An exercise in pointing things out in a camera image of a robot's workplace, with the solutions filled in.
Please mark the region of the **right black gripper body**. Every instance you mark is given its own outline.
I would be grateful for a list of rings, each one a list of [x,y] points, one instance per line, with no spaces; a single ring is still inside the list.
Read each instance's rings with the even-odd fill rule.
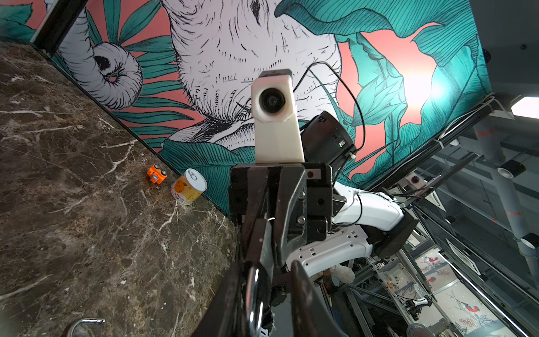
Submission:
[[[230,169],[229,201],[234,222],[245,244],[254,221],[273,225],[275,244],[297,239],[326,239],[333,211],[332,168],[328,164],[240,164]]]

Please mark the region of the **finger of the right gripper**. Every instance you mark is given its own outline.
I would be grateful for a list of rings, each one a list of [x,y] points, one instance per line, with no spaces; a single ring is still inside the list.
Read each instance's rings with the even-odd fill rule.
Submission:
[[[307,243],[307,174],[303,165],[286,165],[279,175],[272,245],[277,267]]]
[[[248,204],[244,227],[246,228],[246,246],[253,247],[249,260],[253,262],[253,265],[264,267],[272,282],[274,266],[272,227],[265,215],[268,176],[268,167],[252,167],[247,171]]]

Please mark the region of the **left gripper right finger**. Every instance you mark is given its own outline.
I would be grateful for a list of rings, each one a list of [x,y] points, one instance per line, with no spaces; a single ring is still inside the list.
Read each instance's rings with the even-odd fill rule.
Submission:
[[[292,262],[290,274],[294,336],[347,336],[316,295],[300,261]]]

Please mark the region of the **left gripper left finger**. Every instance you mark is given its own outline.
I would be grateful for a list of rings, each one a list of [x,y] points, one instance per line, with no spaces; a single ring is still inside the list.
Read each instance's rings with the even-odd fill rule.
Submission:
[[[242,247],[193,336],[253,335],[253,247]]]

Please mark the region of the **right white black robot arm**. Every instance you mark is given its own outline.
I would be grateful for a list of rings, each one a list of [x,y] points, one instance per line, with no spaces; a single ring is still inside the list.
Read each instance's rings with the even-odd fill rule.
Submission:
[[[311,277],[352,258],[387,258],[416,221],[389,196],[334,180],[331,163],[350,153],[342,126],[322,113],[301,129],[294,116],[255,115],[255,163],[230,172],[230,209],[241,258],[228,278],[233,336],[262,336],[278,289],[292,297],[296,336],[341,336]]]

